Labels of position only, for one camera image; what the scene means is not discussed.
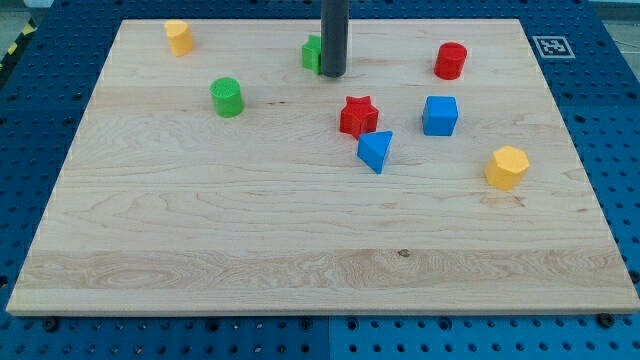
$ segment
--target wood grain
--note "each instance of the wood grain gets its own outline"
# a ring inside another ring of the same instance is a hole
[[[14,315],[633,312],[637,294],[516,20],[353,21],[348,72],[300,66],[318,21],[124,21],[10,299]],[[463,78],[430,69],[463,41]],[[242,85],[222,119],[208,86]],[[383,175],[337,130],[370,95],[394,131]],[[453,137],[422,134],[456,96]],[[511,192],[483,169],[532,163]]]

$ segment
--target blue block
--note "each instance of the blue block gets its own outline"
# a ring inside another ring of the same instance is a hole
[[[425,135],[451,136],[458,121],[458,106],[452,96],[429,96],[422,113]]]
[[[362,159],[365,164],[369,165],[376,174],[382,173],[382,167],[389,153],[389,144],[391,144],[392,136],[393,132],[391,131],[360,135],[360,140],[358,141],[358,157]]]

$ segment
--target plastic block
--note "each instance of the plastic block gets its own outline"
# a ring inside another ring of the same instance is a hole
[[[362,134],[358,142],[358,157],[376,172],[382,173],[384,162],[389,153],[393,132],[381,131]]]
[[[320,36],[309,35],[309,40],[302,45],[302,67],[317,75],[322,74],[322,40]]]
[[[451,136],[458,121],[458,106],[452,96],[429,96],[422,113],[425,135]]]
[[[347,96],[347,105],[340,113],[340,131],[360,138],[361,134],[376,131],[378,109],[371,104],[371,97]]]
[[[509,191],[520,184],[529,166],[529,159],[524,151],[506,145],[494,151],[484,174],[490,185]]]
[[[236,79],[220,78],[209,89],[216,113],[229,118],[239,115],[244,109],[240,84]]]
[[[455,80],[462,74],[467,49],[461,44],[448,42],[440,46],[433,72],[441,79]]]
[[[191,36],[189,24],[182,20],[168,20],[164,24],[164,28],[173,55],[183,56],[193,49],[193,36]]]

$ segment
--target black cylinder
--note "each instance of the black cylinder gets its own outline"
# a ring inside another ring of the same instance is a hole
[[[322,74],[340,77],[347,70],[349,0],[322,0]]]

